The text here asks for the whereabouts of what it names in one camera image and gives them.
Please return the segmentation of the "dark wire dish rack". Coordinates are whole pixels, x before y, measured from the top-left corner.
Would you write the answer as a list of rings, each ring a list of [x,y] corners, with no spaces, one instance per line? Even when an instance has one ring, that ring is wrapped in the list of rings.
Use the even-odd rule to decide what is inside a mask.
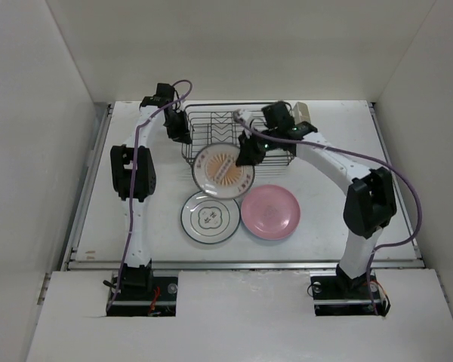
[[[214,102],[186,106],[184,111],[192,142],[182,145],[184,160],[188,164],[193,164],[199,151],[212,143],[232,143],[238,146],[239,137],[245,129],[233,120],[233,113],[237,109],[251,112],[249,127],[259,131],[265,130],[267,127],[262,108],[269,104],[269,102]]]

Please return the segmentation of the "white plate with red print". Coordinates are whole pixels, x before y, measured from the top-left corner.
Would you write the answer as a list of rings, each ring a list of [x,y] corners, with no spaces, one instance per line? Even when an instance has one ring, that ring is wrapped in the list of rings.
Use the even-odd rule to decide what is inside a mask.
[[[206,195],[219,200],[236,199],[252,187],[254,166],[237,166],[240,148],[214,143],[202,148],[193,161],[193,180]]]

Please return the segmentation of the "pink plate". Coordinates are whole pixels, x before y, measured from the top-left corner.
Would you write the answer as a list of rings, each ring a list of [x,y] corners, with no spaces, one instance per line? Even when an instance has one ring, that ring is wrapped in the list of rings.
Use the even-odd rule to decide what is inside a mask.
[[[296,197],[277,185],[252,189],[241,204],[242,222],[253,224],[300,223],[301,208]]]

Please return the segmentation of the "white plate with flower outline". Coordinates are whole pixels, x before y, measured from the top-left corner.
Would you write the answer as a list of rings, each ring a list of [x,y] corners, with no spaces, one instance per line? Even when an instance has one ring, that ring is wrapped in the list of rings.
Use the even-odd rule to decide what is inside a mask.
[[[202,245],[221,244],[238,230],[241,212],[235,200],[217,200],[202,192],[183,204],[180,223],[185,233]]]

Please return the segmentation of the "blue plate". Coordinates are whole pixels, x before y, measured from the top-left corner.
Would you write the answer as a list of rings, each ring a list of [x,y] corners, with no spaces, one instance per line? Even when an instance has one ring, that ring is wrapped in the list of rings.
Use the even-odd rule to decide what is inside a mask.
[[[277,241],[289,237],[297,229],[297,224],[253,224],[244,223],[247,230],[258,238],[268,241]]]

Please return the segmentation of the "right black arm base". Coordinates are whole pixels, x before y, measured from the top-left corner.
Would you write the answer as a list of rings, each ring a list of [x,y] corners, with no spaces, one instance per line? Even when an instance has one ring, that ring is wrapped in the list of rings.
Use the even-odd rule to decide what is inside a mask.
[[[349,281],[337,271],[314,271],[307,293],[313,299],[317,317],[381,316],[391,309],[390,298],[374,272]]]

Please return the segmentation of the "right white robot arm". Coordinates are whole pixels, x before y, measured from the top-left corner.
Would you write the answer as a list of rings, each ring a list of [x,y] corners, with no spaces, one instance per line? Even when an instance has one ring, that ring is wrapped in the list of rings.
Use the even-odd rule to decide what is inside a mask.
[[[334,287],[345,297],[369,291],[369,260],[397,211],[391,173],[385,167],[360,164],[354,160],[356,154],[333,147],[311,122],[306,103],[290,109],[286,102],[277,101],[261,111],[262,131],[252,127],[254,117],[248,110],[233,112],[234,122],[244,128],[237,165],[258,165],[268,151],[283,149],[328,177],[345,194],[343,220],[349,230]]]

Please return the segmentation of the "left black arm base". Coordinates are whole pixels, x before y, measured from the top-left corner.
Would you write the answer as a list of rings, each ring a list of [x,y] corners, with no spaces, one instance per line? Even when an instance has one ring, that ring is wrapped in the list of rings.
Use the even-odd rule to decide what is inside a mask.
[[[103,284],[109,288],[107,317],[175,317],[179,289],[178,275],[154,275],[147,269],[142,275],[124,270],[120,289],[116,292],[117,275]]]

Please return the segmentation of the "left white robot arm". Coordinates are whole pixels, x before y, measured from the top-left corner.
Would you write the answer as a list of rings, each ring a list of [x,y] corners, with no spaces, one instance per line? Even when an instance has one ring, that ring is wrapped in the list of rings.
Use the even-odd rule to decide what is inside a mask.
[[[188,80],[158,83],[156,93],[141,101],[131,135],[110,149],[112,184],[124,206],[127,223],[116,289],[127,284],[137,299],[149,297],[154,288],[153,279],[146,275],[152,261],[151,246],[143,236],[145,212],[157,182],[151,148],[160,130],[176,143],[192,142],[183,106],[192,90],[193,83]]]

